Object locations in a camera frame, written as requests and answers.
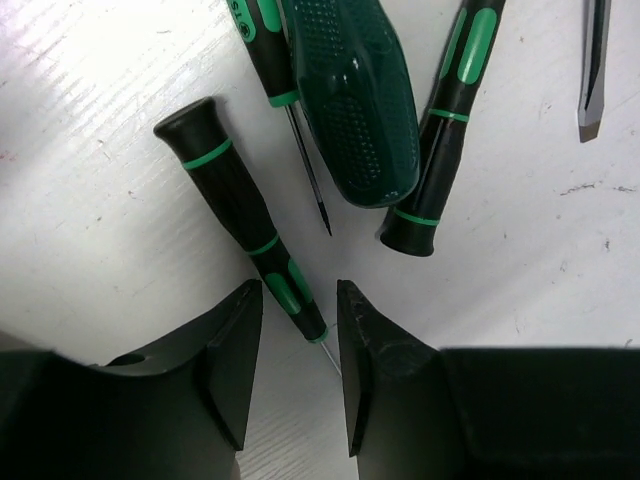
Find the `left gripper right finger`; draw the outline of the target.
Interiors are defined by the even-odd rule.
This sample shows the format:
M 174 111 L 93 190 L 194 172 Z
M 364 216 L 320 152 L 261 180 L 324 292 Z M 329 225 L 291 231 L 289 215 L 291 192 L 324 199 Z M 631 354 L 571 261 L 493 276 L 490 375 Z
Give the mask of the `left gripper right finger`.
M 337 284 L 348 450 L 362 479 L 635 479 L 633 348 L 435 349 Z

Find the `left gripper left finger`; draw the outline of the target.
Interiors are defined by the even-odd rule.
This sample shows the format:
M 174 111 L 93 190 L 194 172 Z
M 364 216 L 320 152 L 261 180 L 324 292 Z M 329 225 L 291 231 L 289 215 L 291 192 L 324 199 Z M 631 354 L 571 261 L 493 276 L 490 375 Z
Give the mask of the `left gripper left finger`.
M 106 365 L 1 338 L 5 479 L 236 479 L 262 285 Z

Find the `short black green precision screwdriver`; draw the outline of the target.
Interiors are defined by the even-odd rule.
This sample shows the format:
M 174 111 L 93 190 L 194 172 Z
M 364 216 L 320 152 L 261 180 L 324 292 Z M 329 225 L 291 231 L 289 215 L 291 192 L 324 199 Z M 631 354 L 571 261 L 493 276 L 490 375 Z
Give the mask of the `short black green precision screwdriver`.
M 471 110 L 504 7 L 504 0 L 461 3 L 419 124 L 418 183 L 389 209 L 380 233 L 380 241 L 392 250 L 416 257 L 434 253 L 434 236 L 461 162 Z

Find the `small black green precision screwdriver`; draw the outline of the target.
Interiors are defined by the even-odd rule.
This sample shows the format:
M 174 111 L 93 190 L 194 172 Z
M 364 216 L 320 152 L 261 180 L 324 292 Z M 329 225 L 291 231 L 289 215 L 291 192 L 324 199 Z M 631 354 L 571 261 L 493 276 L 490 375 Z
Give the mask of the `small black green precision screwdriver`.
M 320 346 L 338 374 L 329 350 L 329 327 L 301 269 L 284 244 L 264 197 L 205 96 L 153 127 L 179 160 L 224 229 L 257 269 L 261 280 L 304 339 Z

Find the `large green handle screwdriver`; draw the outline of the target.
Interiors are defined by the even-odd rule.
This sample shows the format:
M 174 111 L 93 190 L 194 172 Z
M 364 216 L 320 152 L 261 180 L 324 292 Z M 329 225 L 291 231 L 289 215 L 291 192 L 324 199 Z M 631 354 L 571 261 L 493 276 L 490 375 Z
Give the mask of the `large green handle screwdriver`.
M 286 1 L 294 79 L 317 148 L 341 195 L 394 205 L 419 176 L 407 63 L 378 1 Z

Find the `green handle long screwdriver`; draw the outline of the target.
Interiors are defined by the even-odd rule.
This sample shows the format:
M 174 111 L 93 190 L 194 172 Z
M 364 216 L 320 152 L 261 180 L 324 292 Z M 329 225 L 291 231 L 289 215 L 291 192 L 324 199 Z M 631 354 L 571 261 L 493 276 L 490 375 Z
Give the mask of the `green handle long screwdriver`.
M 611 4 L 611 0 L 585 2 L 582 80 L 577 109 L 581 143 L 597 138 L 604 113 Z

